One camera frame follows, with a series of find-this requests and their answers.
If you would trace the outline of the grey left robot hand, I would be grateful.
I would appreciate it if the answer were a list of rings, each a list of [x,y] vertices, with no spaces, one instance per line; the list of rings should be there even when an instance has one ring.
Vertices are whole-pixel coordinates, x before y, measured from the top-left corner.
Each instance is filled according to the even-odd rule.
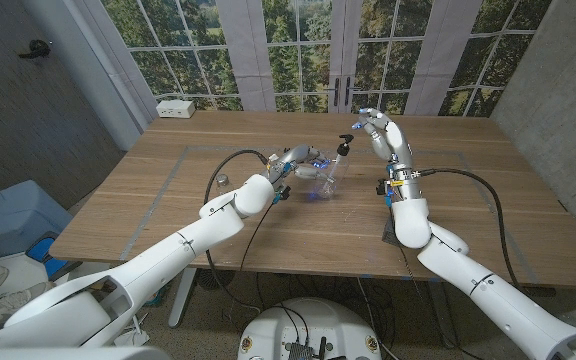
[[[314,180],[327,178],[324,169],[330,160],[318,149],[302,144],[285,152],[276,165],[281,175],[293,172],[298,178]]]

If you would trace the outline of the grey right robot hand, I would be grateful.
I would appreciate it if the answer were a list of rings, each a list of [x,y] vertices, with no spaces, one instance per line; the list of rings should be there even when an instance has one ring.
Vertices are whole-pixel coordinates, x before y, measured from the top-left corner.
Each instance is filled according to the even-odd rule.
[[[401,128],[386,114],[374,108],[359,110],[353,129],[363,129],[371,138],[374,152],[397,168],[413,168],[412,151]]]

